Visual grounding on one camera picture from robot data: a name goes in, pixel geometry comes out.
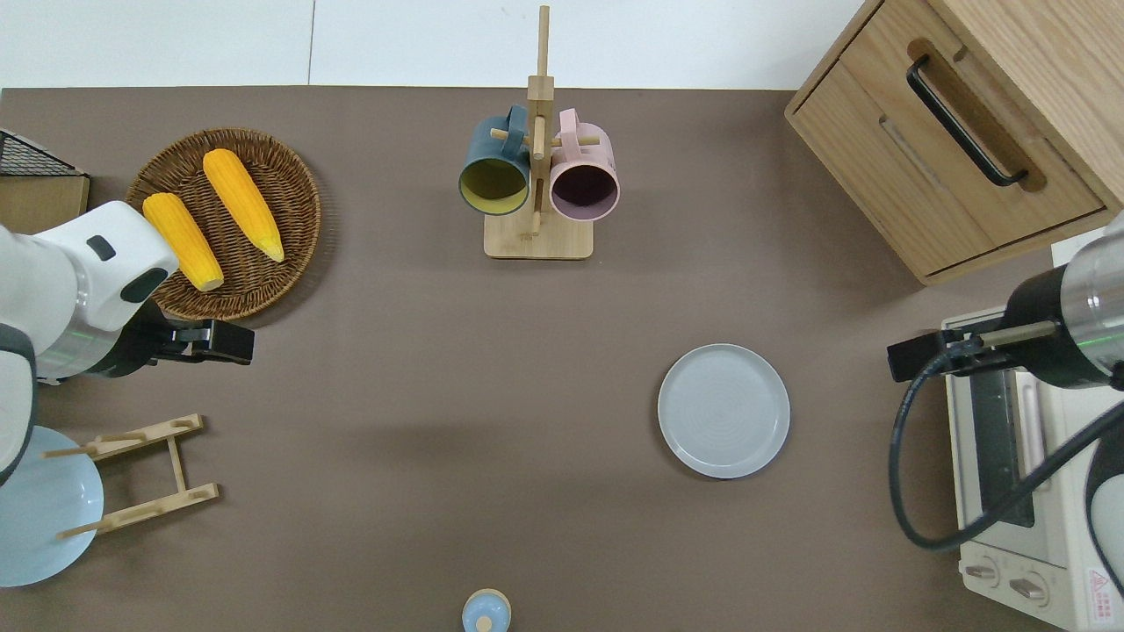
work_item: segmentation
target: drawer handle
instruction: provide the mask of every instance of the drawer handle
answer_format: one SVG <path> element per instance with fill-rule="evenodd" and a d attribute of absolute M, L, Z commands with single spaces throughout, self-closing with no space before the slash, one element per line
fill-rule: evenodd
<path fill-rule="evenodd" d="M 991 159 L 988 157 L 984 148 L 976 143 L 976 141 L 968 134 L 957 117 L 952 116 L 949 108 L 941 101 L 941 98 L 936 96 L 935 92 L 925 83 L 925 80 L 921 76 L 921 69 L 928 62 L 928 55 L 922 55 L 917 58 L 912 66 L 909 66 L 909 72 L 906 73 L 906 83 L 913 89 L 917 98 L 921 99 L 928 111 L 933 112 L 937 123 L 944 127 L 944 130 L 952 136 L 952 139 L 960 145 L 960 148 L 968 154 L 972 163 L 979 168 L 980 172 L 995 186 L 997 187 L 1009 187 L 1023 178 L 1026 178 L 1027 171 L 1025 169 L 1018 171 L 1013 175 L 1007 175 L 1006 173 L 999 171 Z"/>

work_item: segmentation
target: wicker basket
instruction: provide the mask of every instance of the wicker basket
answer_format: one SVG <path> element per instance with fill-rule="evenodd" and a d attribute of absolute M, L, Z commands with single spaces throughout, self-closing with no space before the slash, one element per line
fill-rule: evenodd
<path fill-rule="evenodd" d="M 203 174 L 208 151 L 230 150 L 246 165 L 265 198 L 284 246 L 277 263 L 242 234 Z M 179 196 L 194 217 L 223 268 L 218 289 L 201 292 L 182 272 L 160 286 L 153 298 L 162 309 L 187 319 L 242 318 L 273 305 L 308 268 L 320 234 L 320 197 L 300 156 L 275 138 L 252 129 L 206 129 L 183 138 L 140 170 L 126 201 L 140 210 L 152 193 Z"/>

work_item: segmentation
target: white wall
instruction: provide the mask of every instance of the white wall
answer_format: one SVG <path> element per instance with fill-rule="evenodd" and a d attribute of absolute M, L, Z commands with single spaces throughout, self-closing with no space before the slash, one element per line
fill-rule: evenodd
<path fill-rule="evenodd" d="M 526 85 L 538 0 L 0 0 L 0 87 Z M 560 87 L 794 89 L 861 0 L 554 0 Z"/>

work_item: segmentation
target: wooden cabinet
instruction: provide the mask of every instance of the wooden cabinet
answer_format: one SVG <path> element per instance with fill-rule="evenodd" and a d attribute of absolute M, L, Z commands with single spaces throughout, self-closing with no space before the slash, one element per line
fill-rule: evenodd
<path fill-rule="evenodd" d="M 939 282 L 1121 210 L 1120 42 L 1124 0 L 869 0 L 786 116 Z"/>

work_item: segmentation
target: corn cob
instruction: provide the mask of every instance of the corn cob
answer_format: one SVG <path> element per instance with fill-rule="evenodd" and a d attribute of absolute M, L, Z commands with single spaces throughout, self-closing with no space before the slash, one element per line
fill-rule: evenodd
<path fill-rule="evenodd" d="M 250 243 L 273 261 L 284 261 L 277 222 L 242 160 L 230 150 L 211 150 L 203 155 L 203 173 Z"/>
<path fill-rule="evenodd" d="M 145 219 L 172 246 L 180 260 L 180 270 L 199 291 L 210 291 L 223 285 L 223 269 L 215 259 L 188 208 L 174 193 L 153 193 L 145 198 Z"/>

